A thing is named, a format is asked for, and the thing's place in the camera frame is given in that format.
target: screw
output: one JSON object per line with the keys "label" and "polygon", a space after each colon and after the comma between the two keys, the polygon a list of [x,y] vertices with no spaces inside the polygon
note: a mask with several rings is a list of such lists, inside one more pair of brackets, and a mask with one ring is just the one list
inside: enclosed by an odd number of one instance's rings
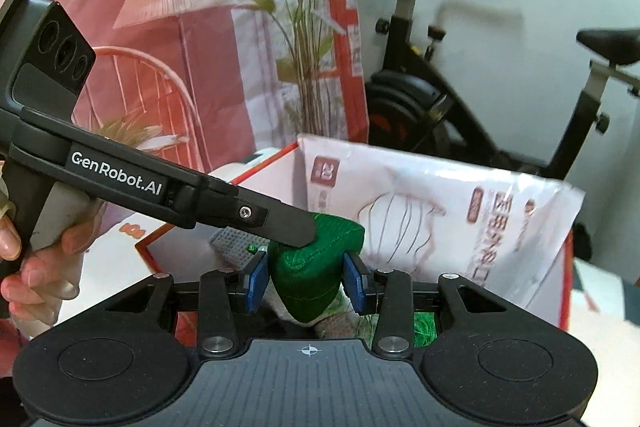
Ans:
{"label": "screw", "polygon": [[209,353],[225,353],[232,347],[234,347],[234,343],[231,339],[220,337],[218,335],[215,337],[207,337],[202,341],[202,349]]}
{"label": "screw", "polygon": [[378,341],[378,347],[385,353],[402,353],[409,349],[409,341],[402,337],[384,337]]}
{"label": "screw", "polygon": [[609,117],[609,115],[604,113],[599,114],[598,118],[596,118],[596,131],[598,131],[598,133],[600,134],[607,133],[610,123],[611,118]]}
{"label": "screw", "polygon": [[251,217],[251,209],[249,207],[240,207],[240,217],[242,219],[249,219]]}

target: finger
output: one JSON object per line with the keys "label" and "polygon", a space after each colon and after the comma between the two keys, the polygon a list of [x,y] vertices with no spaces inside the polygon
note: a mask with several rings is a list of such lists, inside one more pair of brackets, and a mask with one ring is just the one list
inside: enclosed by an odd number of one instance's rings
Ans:
{"label": "finger", "polygon": [[47,304],[19,304],[9,303],[9,312],[21,321],[40,321],[47,326],[53,326],[58,319],[56,311]]}
{"label": "finger", "polygon": [[86,250],[92,242],[95,229],[97,229],[97,226],[94,219],[66,229],[60,239],[62,252],[66,255],[71,255],[78,251]]}
{"label": "finger", "polygon": [[20,321],[34,321],[36,317],[31,315],[25,308],[24,305],[18,304],[15,302],[9,303],[9,313],[13,318],[18,319]]}
{"label": "finger", "polygon": [[60,244],[33,252],[22,263],[22,282],[29,288],[36,288],[60,279],[60,267],[64,254]]}
{"label": "finger", "polygon": [[[60,279],[68,282],[72,287],[79,291],[80,277],[82,275],[82,261],[84,261],[84,251],[65,256],[65,262],[60,267]],[[63,299],[74,298],[75,295],[64,289],[63,295],[70,297],[62,297]]]}
{"label": "finger", "polygon": [[0,258],[13,261],[20,255],[20,236],[6,214],[0,219]]}
{"label": "finger", "polygon": [[63,301],[69,301],[78,297],[80,288],[78,285],[71,284],[68,280],[60,279],[50,284],[38,287],[38,292]]}
{"label": "finger", "polygon": [[18,304],[40,304],[44,302],[42,298],[31,288],[25,285],[17,274],[5,277],[0,284],[2,297]]}

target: pink poster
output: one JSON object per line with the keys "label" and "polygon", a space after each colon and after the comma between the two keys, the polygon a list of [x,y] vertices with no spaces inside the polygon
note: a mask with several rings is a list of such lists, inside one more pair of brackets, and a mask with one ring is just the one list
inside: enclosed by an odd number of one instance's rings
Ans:
{"label": "pink poster", "polygon": [[97,53],[79,126],[204,172],[300,132],[366,141],[356,0],[57,1]]}

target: bike seat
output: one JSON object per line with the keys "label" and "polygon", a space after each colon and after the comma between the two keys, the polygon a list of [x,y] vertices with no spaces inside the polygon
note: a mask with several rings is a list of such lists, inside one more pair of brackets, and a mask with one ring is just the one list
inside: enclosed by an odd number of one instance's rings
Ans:
{"label": "bike seat", "polygon": [[640,61],[640,28],[584,29],[578,32],[576,39],[613,64],[628,66]]}

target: human hand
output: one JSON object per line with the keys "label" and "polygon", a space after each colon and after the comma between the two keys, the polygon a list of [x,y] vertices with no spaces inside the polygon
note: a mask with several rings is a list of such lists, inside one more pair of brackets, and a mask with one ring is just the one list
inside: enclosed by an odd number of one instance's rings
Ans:
{"label": "human hand", "polygon": [[[20,271],[0,284],[2,297],[9,302],[12,316],[21,321],[40,321],[52,326],[60,312],[59,299],[78,295],[82,253],[94,242],[105,205],[96,205],[82,223],[66,229],[60,241],[32,252]],[[22,245],[8,216],[0,219],[0,258],[17,259]]]}

